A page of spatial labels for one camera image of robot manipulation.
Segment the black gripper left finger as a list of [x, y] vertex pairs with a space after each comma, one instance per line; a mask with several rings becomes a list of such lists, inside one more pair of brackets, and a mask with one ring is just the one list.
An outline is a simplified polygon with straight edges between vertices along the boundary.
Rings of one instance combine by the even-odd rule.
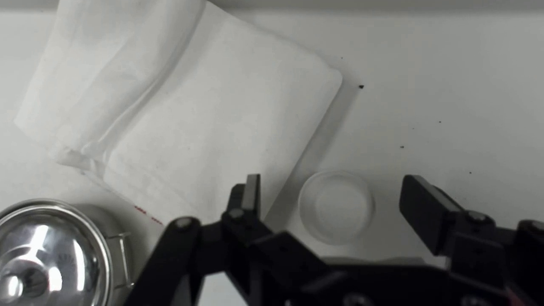
[[271, 266], [278, 252], [276, 235], [259, 218], [259, 176], [249, 174], [230, 189], [220, 218], [227, 259], [234, 264]]

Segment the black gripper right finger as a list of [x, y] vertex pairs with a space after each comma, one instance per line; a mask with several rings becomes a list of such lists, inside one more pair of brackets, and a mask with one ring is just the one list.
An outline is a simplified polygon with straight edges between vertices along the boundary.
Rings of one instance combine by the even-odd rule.
[[508, 268], [511, 234], [487, 215], [463, 210], [423, 177], [402, 177], [399, 211], [429, 254], [446, 259], [451, 271], [502, 273]]

